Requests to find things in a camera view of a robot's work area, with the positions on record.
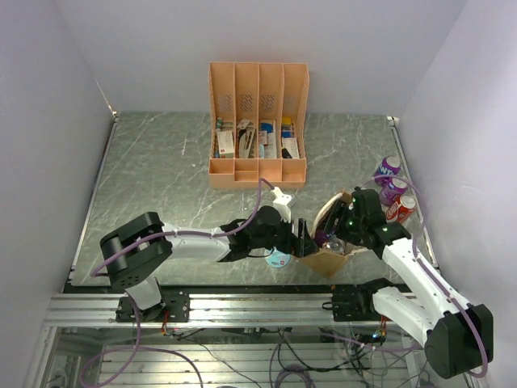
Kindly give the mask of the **purple Fanta can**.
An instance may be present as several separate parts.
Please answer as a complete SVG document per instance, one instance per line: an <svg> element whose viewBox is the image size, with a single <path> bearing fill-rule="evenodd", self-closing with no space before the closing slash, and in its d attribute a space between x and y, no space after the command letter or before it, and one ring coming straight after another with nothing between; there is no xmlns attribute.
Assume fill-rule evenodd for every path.
<svg viewBox="0 0 517 388"><path fill-rule="evenodd" d="M379 186L386 185L392 175L401 170L401 159L396 155L389 155L380 161L374 173L374 182Z"/></svg>

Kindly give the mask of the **purple soda can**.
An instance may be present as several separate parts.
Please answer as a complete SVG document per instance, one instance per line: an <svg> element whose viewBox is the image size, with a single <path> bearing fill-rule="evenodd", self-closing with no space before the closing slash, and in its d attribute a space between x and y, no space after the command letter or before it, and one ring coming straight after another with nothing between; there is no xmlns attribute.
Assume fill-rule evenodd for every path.
<svg viewBox="0 0 517 388"><path fill-rule="evenodd" d="M406 192L407 188L406 177L391 175L380 190L380 202L385 206L391 206L399 196Z"/></svg>
<svg viewBox="0 0 517 388"><path fill-rule="evenodd" d="M317 230L314 234L314 241L322 247L331 236L332 234L326 233L324 230Z"/></svg>

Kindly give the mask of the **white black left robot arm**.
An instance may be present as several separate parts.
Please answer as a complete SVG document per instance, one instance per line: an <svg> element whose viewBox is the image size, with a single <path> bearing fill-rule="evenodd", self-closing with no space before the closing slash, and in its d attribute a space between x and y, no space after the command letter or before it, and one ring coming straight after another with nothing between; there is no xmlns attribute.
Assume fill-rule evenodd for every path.
<svg viewBox="0 0 517 388"><path fill-rule="evenodd" d="M110 286L124 294L116 314L119 323L188 320L187 297L166 295L154 276L168 259L232 263L250 257L257 249L297 258L318 250L305 220L299 221L299 230L294 232L293 224L269 205L256 209L247 219L235 219L212 230L166 231L164 227L157 213L147 212L99 242Z"/></svg>

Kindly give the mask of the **brown canvas tote bag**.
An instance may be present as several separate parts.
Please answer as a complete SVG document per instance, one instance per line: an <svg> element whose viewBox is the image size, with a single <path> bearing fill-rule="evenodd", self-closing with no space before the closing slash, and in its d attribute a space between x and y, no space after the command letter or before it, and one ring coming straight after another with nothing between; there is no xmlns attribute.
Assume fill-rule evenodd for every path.
<svg viewBox="0 0 517 388"><path fill-rule="evenodd" d="M345 190L341 190L332 196L318 211L317 216L309 229L309 234L312 238L316 237L317 227L322 223L325 216L329 215L330 209L334 202L343 202L348 205L351 203L351 195ZM316 273L326 277L332 278L354 255L366 252L364 247L358 247L351 243L344 244L344 251L339 253L321 247L318 252L308 255L303 258L298 258L297 261L303 265L311 268Z"/></svg>

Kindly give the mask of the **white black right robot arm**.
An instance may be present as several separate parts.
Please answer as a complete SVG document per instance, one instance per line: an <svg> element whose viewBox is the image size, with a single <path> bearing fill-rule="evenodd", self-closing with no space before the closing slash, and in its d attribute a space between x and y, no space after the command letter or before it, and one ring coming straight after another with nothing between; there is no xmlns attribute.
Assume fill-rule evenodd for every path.
<svg viewBox="0 0 517 388"><path fill-rule="evenodd" d="M373 251L417 298L412 302L394 285L357 298L357 313L379 314L395 322L422 346L430 367L443 379L462 373L482 378L494 358L494 317L474 305L429 263L408 230L388 222L372 189L357 188L332 200L325 231L346 243Z"/></svg>

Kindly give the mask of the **red cola can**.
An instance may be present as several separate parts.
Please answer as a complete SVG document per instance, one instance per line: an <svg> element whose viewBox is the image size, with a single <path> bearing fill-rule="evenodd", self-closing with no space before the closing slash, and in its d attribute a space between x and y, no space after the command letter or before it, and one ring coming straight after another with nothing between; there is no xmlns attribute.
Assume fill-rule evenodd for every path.
<svg viewBox="0 0 517 388"><path fill-rule="evenodd" d="M417 200L410 194L400 195L385 213L387 222L403 224L417 208Z"/></svg>

